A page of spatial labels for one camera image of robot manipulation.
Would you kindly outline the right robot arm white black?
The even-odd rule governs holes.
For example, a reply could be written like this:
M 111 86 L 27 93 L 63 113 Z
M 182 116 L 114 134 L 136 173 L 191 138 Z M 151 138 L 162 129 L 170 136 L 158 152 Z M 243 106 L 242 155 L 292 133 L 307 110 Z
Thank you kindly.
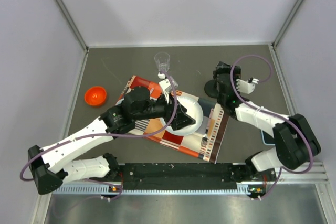
M 301 114 L 293 116 L 278 114 L 257 106 L 240 93 L 252 93 L 258 80 L 240 78 L 241 68 L 220 61 L 214 72 L 217 103 L 231 118 L 250 124 L 274 139 L 274 147 L 256 153 L 245 160 L 245 174 L 258 179 L 265 170 L 282 168 L 296 171 L 321 152 L 321 146 L 307 119 Z

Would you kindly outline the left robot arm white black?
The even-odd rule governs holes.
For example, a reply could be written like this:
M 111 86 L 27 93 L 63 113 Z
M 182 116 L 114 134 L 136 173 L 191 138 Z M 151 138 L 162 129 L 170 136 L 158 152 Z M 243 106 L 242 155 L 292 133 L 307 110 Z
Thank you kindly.
M 78 156 L 105 142 L 130 136 L 136 121 L 156 118 L 163 118 L 173 130 L 196 123 L 187 114 L 187 108 L 171 94 L 168 97 L 161 94 L 157 100 L 152 100 L 149 90 L 138 86 L 125 94 L 120 104 L 109 108 L 82 130 L 50 146 L 31 147 L 28 150 L 29 169 L 38 193 L 51 193 L 74 180 L 116 179 L 119 165 L 113 155 L 86 160 L 78 160 Z

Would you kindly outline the black phone stand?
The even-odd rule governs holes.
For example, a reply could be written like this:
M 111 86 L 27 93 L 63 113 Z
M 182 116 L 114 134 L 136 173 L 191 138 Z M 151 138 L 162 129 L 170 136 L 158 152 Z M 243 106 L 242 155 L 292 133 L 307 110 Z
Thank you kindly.
M 204 91 L 206 95 L 210 98 L 216 99 L 218 97 L 218 91 L 217 91 L 217 82 L 215 79 L 209 80 L 204 85 Z

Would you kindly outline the phone with light blue case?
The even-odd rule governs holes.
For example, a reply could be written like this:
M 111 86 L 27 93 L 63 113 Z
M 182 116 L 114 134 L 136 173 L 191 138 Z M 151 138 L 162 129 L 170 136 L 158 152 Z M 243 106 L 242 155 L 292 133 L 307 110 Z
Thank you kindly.
M 264 145 L 267 146 L 275 146 L 275 140 L 272 136 L 270 136 L 268 133 L 261 131 L 261 138 Z

